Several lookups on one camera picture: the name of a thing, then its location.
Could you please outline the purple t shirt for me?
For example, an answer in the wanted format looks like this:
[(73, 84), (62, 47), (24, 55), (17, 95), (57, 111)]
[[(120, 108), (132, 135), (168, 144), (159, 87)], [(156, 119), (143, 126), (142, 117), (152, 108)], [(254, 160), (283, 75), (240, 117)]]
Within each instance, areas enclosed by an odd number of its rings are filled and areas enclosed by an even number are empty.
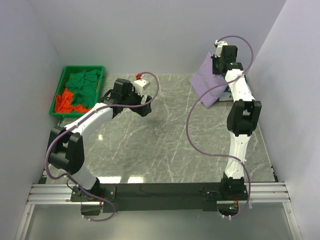
[(226, 80), (220, 75), (213, 74), (212, 56), (213, 54), (209, 51), (199, 70), (189, 79), (198, 97), (208, 89), (218, 86), (201, 98), (200, 102), (203, 103), (206, 108), (210, 108), (227, 88)]

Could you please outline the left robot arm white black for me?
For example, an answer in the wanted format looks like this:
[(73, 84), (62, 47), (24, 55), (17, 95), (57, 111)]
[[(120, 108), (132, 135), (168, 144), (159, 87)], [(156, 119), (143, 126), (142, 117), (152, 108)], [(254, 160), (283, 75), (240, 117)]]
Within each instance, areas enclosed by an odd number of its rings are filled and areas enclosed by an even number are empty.
[(149, 86), (150, 82), (139, 75), (133, 82), (118, 78), (113, 88), (86, 114), (65, 127), (55, 126), (49, 135), (45, 170), (48, 171), (50, 165), (62, 169), (64, 175), (78, 185), (88, 201), (102, 197), (100, 180), (85, 166), (84, 140), (125, 108), (142, 117), (151, 113), (153, 97), (146, 95)]

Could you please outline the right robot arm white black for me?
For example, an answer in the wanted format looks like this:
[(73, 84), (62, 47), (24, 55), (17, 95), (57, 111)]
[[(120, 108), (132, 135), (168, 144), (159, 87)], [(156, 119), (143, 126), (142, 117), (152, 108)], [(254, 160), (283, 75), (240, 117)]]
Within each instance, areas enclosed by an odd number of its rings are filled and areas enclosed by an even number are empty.
[(262, 103), (253, 97), (244, 68), (237, 62), (238, 48), (225, 41), (218, 41), (215, 46), (215, 54), (211, 57), (212, 73), (224, 77), (233, 99), (226, 122), (230, 132), (229, 158), (219, 187), (221, 197), (230, 200), (236, 194), (246, 192), (244, 165), (247, 147), (257, 128)]

